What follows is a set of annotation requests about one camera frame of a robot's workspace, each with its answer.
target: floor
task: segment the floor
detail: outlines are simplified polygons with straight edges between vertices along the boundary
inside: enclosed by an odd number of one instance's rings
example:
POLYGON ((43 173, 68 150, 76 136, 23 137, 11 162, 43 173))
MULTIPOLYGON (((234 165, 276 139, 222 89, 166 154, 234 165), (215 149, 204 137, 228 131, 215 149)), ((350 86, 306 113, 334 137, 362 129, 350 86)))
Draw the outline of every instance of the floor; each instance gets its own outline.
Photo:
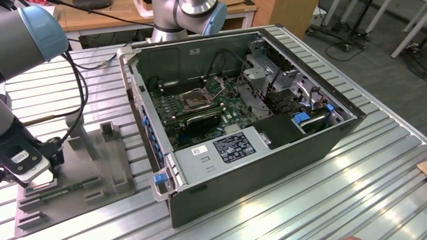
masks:
MULTIPOLYGON (((322 8, 330 8, 333 0, 321 0, 322 8)), ((341 5, 335 14, 341 14, 347 1, 341 1, 341 5)), ((353 26, 355 19, 363 8, 359 2, 349 19, 353 26)), ((366 14, 361 28, 366 29, 378 10, 370 8, 366 14)), ((391 16, 386 15, 381 19, 373 33, 370 34, 371 43, 366 50, 354 57, 353 60, 342 62, 331 59, 326 55, 326 48, 339 40, 321 32, 315 32, 311 36, 306 36, 303 41, 310 47, 330 60, 333 64, 347 74, 347 76, 398 113, 410 124, 427 135, 427 82, 422 80, 409 70, 407 64, 401 56, 393 59, 397 46, 406 37, 402 32, 406 23, 401 22, 391 16)), ((415 42, 426 37, 425 33, 419 33, 415 42)), ((347 59, 359 49, 343 52, 333 47, 329 50, 331 56, 338 59, 347 59)), ((427 66, 427 58, 421 61, 427 66)))

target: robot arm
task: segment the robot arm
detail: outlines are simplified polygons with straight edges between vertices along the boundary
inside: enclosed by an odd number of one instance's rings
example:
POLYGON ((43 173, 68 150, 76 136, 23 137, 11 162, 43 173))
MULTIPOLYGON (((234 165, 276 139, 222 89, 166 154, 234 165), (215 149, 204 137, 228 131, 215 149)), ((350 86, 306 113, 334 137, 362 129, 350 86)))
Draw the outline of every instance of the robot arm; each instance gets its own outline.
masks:
MULTIPOLYGON (((219 33, 227 6, 218 0, 154 0, 154 15, 151 41, 164 42, 186 38, 186 29, 202 35, 219 33)), ((40 7, 0 14, 0 32, 11 33, 0 37, 0 84, 68 49, 60 25, 40 7)), ((55 174, 54 167, 63 163, 59 137, 40 142, 0 100, 0 181, 16 181, 26 188, 48 169, 55 174)))
POLYGON ((204 35, 218 34, 224 25, 227 5, 218 0, 154 0, 154 32, 151 42, 188 37, 187 30, 204 35))
MULTIPOLYGON (((0 84, 51 61, 68 49, 64 31, 40 7, 0 14, 0 84)), ((40 142, 0 100, 0 181, 23 187, 50 168, 64 162, 60 140, 40 142)))

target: cpu socket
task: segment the cpu socket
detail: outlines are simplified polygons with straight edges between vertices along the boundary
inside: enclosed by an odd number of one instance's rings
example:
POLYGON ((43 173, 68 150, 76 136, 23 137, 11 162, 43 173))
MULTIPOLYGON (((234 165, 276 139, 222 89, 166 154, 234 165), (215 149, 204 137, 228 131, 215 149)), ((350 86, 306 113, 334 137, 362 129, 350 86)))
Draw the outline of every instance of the cpu socket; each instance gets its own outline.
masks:
POLYGON ((200 109, 208 108, 212 105, 212 97, 210 93, 202 89, 196 88, 179 95, 182 105, 184 107, 183 112, 192 112, 200 109))

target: white table leg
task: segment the white table leg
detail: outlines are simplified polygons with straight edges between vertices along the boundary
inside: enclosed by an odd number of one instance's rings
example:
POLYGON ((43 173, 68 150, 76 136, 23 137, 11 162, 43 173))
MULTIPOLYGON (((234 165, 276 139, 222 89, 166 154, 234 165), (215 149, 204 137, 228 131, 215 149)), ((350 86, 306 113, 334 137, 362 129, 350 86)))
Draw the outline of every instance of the white table leg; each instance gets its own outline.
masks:
MULTIPOLYGON (((68 31, 66 32, 66 36, 68 39, 79 40, 80 32, 79 31, 68 31)), ((82 50, 82 43, 79 41, 68 41, 72 50, 82 50)))
POLYGON ((246 16, 243 18, 243 23, 242 23, 243 29, 252 27, 254 16, 255 16, 255 11, 250 11, 246 13, 246 16))
POLYGON ((387 9, 389 4, 390 4, 391 1, 393 0, 386 0, 385 3, 382 4, 381 9, 378 10, 378 13, 377 13, 375 17, 374 17, 370 25, 367 26, 367 29, 366 29, 367 34, 370 34, 373 32, 377 24, 379 23, 379 20, 381 20, 383 14, 386 12, 386 9, 387 9))
POLYGON ((403 29, 403 32, 409 32, 411 27, 414 26, 415 22, 421 19, 425 11, 426 11, 426 8, 427 8, 427 2, 423 4, 423 6, 421 7, 418 13, 415 14, 415 16, 413 17, 410 23, 407 24, 406 28, 403 29))
POLYGON ((330 8, 327 15, 326 15, 326 18, 325 18, 325 25, 329 25, 341 1, 342 0, 334 0, 331 8, 330 8))
POLYGON ((349 7, 347 7, 347 10, 345 12, 345 15, 342 16, 342 19, 339 20, 342 23, 347 22, 347 19, 350 17, 350 14, 353 13, 354 9, 355 9, 355 6, 357 6, 357 3, 358 3, 359 0, 353 0, 349 7))
POLYGON ((409 35, 406 36, 403 42, 401 43, 401 45, 398 46, 398 48, 395 49, 394 53, 391 54, 391 57, 395 59, 401 52, 403 51, 403 49, 407 47, 407 45, 410 44, 413 38, 415 37, 415 35, 419 33, 422 27, 425 26, 425 24, 427 23, 427 13, 425 14, 425 16, 422 17, 422 19, 419 20, 418 24, 415 25, 413 31, 409 33, 409 35))

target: motherboard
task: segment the motherboard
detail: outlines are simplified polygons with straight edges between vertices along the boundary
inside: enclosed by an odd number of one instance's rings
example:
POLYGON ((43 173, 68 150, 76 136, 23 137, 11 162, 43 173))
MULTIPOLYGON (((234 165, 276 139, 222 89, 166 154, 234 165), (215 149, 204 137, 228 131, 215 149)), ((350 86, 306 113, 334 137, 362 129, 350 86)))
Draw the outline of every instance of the motherboard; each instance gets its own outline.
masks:
POLYGON ((204 86, 151 99, 175 151, 244 129, 258 119, 244 103, 236 78, 211 77, 204 86))

